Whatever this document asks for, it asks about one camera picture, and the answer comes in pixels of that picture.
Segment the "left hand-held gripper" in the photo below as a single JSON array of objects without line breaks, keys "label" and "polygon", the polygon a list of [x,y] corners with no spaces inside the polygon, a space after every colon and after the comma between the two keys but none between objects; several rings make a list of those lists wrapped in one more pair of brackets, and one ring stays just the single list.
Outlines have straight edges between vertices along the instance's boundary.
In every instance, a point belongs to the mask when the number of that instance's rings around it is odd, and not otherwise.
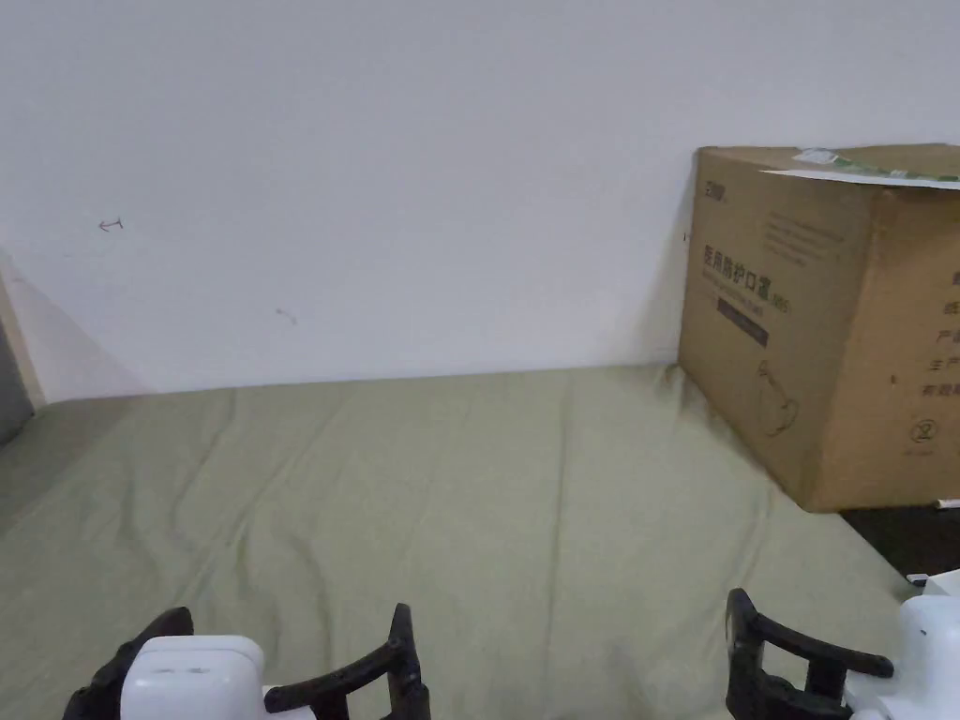
[{"label": "left hand-held gripper", "polygon": [[242,636],[192,636],[187,607],[160,613],[119,646],[68,700],[63,719],[348,719],[349,695],[385,678],[387,719],[429,719],[411,608],[398,603],[387,640],[346,667],[263,684],[263,649]]}]

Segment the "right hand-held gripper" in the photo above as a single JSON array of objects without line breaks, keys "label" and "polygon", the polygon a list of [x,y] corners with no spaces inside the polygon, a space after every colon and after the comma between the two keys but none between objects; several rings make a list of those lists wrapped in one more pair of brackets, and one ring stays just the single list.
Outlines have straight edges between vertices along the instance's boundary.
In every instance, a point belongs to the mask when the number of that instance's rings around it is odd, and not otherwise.
[{"label": "right hand-held gripper", "polygon": [[[772,621],[756,609],[746,590],[730,590],[725,615],[730,715],[957,719],[959,571],[922,579],[922,593],[899,608],[899,654],[893,664],[883,655],[833,645]],[[807,664],[804,687],[764,670],[768,644]]]}]

